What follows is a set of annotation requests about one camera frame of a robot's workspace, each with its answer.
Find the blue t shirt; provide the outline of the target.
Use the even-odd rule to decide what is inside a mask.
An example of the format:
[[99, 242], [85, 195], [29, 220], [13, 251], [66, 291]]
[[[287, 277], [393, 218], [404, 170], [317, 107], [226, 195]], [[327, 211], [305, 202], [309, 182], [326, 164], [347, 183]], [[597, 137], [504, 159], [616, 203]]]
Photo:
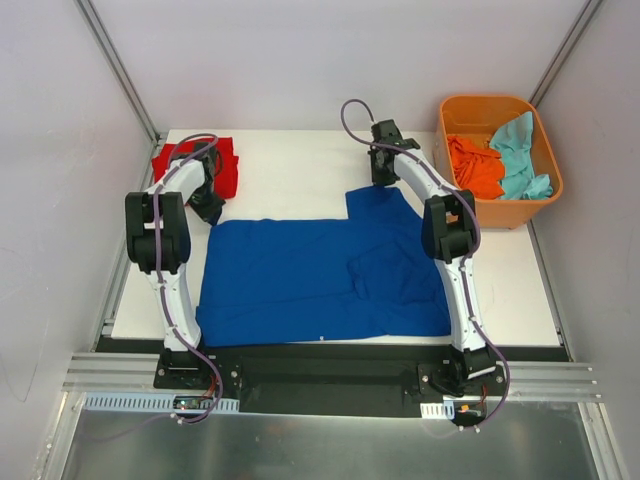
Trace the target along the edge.
[[209, 347], [443, 337], [443, 284], [397, 188], [345, 195], [348, 216], [211, 230], [196, 320]]

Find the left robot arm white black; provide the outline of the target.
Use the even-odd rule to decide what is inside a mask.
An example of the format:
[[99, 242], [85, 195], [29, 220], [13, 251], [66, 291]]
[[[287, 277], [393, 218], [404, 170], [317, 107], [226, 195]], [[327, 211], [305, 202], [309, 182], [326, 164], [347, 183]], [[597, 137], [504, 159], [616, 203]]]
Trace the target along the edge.
[[216, 388], [222, 385], [221, 375], [203, 351], [187, 282], [191, 236], [186, 208], [210, 226], [221, 216], [225, 201], [214, 191], [219, 138], [201, 133], [180, 144], [191, 140], [196, 142], [193, 152], [182, 156], [175, 145], [166, 173], [146, 190], [126, 195], [126, 249], [151, 285], [163, 319], [160, 369], [188, 388], [208, 382]]

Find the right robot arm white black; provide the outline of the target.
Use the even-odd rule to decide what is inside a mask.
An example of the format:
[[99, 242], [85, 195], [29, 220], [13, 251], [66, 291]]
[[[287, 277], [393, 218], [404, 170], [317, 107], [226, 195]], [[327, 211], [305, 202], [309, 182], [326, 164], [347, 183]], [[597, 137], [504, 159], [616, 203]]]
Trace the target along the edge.
[[402, 180], [422, 202], [422, 247], [434, 261], [445, 291], [451, 324], [449, 359], [428, 375], [428, 383], [444, 395], [473, 394], [496, 370], [473, 278], [473, 255], [480, 245], [473, 194], [456, 189], [439, 174], [420, 145], [403, 137], [394, 121], [373, 123], [371, 134], [372, 181], [389, 186]]

